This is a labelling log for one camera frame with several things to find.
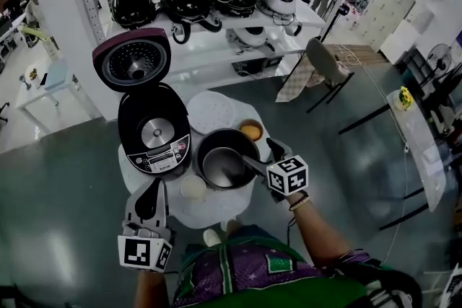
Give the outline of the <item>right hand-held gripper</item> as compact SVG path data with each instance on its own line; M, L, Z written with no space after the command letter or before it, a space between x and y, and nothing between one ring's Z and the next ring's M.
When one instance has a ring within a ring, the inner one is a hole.
M293 156L292 149L275 138L268 137L269 146L275 163L266 165L257 159L242 156L244 176L266 177L266 183L272 198L282 202L292 195L308 188L308 164L299 156Z

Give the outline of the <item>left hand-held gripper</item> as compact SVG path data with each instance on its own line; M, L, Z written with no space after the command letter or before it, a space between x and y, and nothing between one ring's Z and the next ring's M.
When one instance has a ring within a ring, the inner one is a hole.
M122 235L118 236L121 266L155 273L165 272L173 251L170 243L173 231L166 223L167 216L167 190L161 177L144 183L129 197L126 204L128 221L123 221Z

